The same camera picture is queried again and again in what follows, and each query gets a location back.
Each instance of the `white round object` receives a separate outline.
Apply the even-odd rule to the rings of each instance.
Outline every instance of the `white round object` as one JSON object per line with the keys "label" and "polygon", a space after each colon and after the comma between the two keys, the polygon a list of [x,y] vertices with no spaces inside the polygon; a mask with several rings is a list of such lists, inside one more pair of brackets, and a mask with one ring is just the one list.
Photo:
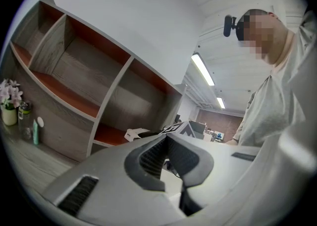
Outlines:
{"label": "white round object", "polygon": [[38,124],[40,127],[43,127],[44,126],[44,121],[41,117],[38,117]]}

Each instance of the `gray t-shirt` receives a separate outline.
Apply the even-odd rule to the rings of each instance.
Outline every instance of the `gray t-shirt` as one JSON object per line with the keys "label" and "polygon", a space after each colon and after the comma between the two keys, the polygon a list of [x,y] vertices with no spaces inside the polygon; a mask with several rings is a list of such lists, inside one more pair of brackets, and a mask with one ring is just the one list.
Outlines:
{"label": "gray t-shirt", "polygon": [[308,47],[316,40],[316,17],[308,11],[292,49],[278,72],[271,72],[260,88],[252,94],[244,118],[233,136],[239,145],[262,146],[266,137],[281,133],[294,122],[305,120],[303,111],[289,86],[289,80],[307,56]]}

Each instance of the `potted plant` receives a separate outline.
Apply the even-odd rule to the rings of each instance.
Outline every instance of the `potted plant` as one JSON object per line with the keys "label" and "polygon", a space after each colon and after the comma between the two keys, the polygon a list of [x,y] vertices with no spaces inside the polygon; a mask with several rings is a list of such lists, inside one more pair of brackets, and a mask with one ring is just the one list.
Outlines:
{"label": "potted plant", "polygon": [[20,84],[16,81],[4,79],[0,84],[0,103],[1,116],[6,125],[14,125],[17,123],[16,108],[20,106],[22,101],[22,91],[19,91]]}

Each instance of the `flower pot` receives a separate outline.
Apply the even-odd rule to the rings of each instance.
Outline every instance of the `flower pot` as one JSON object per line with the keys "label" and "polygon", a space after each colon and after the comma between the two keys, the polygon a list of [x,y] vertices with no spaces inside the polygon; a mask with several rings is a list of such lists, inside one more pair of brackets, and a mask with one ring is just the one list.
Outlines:
{"label": "flower pot", "polygon": [[2,120],[6,125],[14,125],[18,121],[16,109],[7,110],[4,106],[1,107]]}

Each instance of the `white wall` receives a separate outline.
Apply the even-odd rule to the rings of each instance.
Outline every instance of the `white wall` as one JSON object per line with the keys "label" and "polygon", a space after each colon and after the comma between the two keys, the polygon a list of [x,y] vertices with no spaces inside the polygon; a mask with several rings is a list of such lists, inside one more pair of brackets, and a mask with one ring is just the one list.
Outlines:
{"label": "white wall", "polygon": [[185,95],[177,114],[180,115],[182,121],[187,121],[188,119],[196,120],[199,109],[200,108]]}
{"label": "white wall", "polygon": [[[5,46],[22,17],[37,1],[24,1],[11,24]],[[55,0],[55,3],[117,40],[173,84],[180,84],[185,75],[204,21],[192,0]]]}

